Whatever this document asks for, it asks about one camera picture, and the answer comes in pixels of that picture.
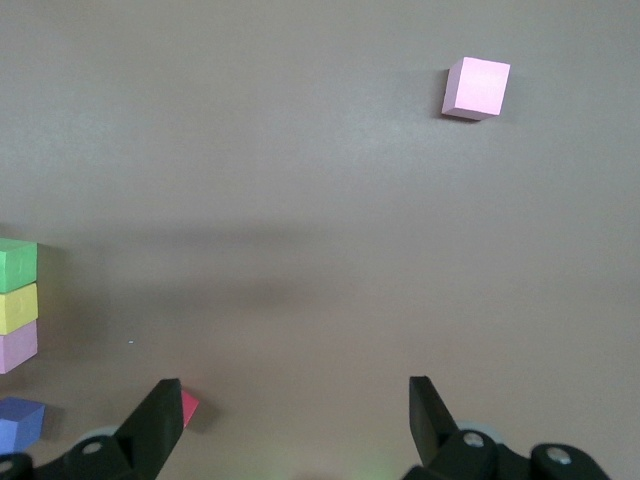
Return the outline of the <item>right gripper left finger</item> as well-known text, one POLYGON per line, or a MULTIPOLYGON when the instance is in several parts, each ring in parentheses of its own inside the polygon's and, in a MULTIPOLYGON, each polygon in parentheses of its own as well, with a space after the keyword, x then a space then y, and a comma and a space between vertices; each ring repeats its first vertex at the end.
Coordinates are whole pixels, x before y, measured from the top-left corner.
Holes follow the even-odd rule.
POLYGON ((111 435, 89 437, 40 466, 26 453, 1 456, 3 479, 155 479, 184 429, 179 379, 159 381, 111 435))

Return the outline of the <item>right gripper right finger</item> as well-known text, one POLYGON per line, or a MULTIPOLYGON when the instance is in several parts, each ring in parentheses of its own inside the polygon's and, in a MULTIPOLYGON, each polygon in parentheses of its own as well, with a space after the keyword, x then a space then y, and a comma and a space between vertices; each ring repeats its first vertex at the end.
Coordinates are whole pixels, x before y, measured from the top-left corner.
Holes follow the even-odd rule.
POLYGON ((407 479, 606 479, 584 451, 541 443, 528 457, 477 428, 460 428, 427 376, 409 379, 409 424, 421 463, 407 479))

